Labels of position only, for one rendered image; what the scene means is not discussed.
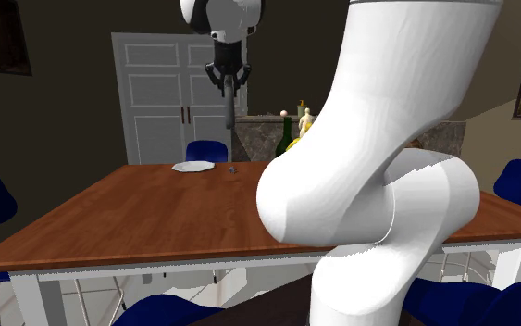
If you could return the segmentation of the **white plate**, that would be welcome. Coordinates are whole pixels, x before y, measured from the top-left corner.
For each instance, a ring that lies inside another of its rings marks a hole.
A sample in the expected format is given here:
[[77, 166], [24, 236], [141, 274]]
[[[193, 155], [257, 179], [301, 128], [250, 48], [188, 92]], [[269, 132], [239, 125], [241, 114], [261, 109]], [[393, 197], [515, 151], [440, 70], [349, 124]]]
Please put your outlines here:
[[215, 167], [215, 163], [203, 160], [185, 161], [175, 164], [172, 169], [178, 172], [201, 172]]

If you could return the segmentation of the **grey stone counter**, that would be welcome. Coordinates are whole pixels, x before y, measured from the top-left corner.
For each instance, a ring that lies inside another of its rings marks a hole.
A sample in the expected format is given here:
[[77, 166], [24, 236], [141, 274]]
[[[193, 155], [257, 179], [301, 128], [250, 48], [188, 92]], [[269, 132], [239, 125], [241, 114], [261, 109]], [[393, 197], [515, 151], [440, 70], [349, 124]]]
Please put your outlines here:
[[[459, 157], [465, 127], [465, 122], [444, 121], [417, 136], [416, 139], [424, 149]], [[283, 118], [280, 116], [237, 117], [232, 131], [232, 160], [243, 162], [273, 159], [282, 134]]]

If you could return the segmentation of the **cream figure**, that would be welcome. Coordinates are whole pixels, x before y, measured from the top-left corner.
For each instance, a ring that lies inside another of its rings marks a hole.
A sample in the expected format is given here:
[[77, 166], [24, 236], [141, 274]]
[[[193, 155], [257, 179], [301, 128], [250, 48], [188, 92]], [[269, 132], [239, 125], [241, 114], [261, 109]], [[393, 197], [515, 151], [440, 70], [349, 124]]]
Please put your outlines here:
[[315, 117], [309, 107], [304, 109], [304, 114], [299, 119], [299, 137], [302, 138], [314, 123]]

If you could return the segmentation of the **wooden table with white frame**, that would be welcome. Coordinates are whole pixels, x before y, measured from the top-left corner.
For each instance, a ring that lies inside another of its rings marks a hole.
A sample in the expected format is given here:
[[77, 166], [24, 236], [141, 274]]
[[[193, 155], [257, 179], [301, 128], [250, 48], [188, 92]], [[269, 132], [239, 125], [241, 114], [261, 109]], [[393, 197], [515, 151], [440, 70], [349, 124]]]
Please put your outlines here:
[[521, 281], [521, 206], [483, 194], [460, 159], [395, 162], [359, 194], [274, 163], [201, 173], [124, 166], [0, 244], [27, 326], [67, 326], [63, 280], [313, 262], [311, 326], [394, 326], [440, 248], [500, 251]]

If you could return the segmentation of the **white double door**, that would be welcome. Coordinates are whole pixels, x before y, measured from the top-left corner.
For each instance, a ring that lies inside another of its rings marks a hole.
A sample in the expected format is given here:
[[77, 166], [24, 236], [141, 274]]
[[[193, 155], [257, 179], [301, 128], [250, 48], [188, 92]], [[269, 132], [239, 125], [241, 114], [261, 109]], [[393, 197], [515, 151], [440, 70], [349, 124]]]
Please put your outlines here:
[[196, 140], [232, 147], [225, 99], [205, 73], [211, 38], [113, 32], [111, 39], [130, 164], [182, 162]]

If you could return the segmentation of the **dark robot stand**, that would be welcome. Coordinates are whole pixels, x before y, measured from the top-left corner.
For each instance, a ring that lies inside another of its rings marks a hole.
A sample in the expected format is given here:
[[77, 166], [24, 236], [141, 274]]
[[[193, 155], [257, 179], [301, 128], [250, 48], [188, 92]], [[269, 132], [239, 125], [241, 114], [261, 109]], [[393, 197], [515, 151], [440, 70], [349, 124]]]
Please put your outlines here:
[[308, 274], [189, 326], [309, 326], [311, 281]]

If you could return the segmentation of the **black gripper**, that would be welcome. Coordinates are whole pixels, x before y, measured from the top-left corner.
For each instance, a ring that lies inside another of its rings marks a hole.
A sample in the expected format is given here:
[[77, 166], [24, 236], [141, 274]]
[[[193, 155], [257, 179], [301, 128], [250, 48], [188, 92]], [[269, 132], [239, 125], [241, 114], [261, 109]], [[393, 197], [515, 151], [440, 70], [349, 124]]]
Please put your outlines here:
[[[218, 77], [214, 69], [220, 72]], [[243, 69], [241, 77], [236, 74]], [[242, 66], [242, 42], [222, 43], [214, 41], [214, 64], [205, 65], [205, 72], [210, 81], [221, 91], [225, 100], [225, 126], [232, 129], [235, 123], [234, 98], [240, 87], [246, 84], [252, 71], [250, 64]]]

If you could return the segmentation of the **dark green bottle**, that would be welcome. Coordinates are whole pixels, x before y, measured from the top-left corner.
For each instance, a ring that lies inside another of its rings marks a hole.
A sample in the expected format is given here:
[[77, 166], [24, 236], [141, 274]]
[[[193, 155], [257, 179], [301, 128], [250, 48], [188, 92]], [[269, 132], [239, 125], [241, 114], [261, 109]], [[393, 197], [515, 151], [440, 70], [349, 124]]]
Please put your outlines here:
[[292, 118], [286, 116], [283, 118], [283, 134], [276, 147], [275, 157], [279, 157], [286, 152], [289, 144], [292, 142]]

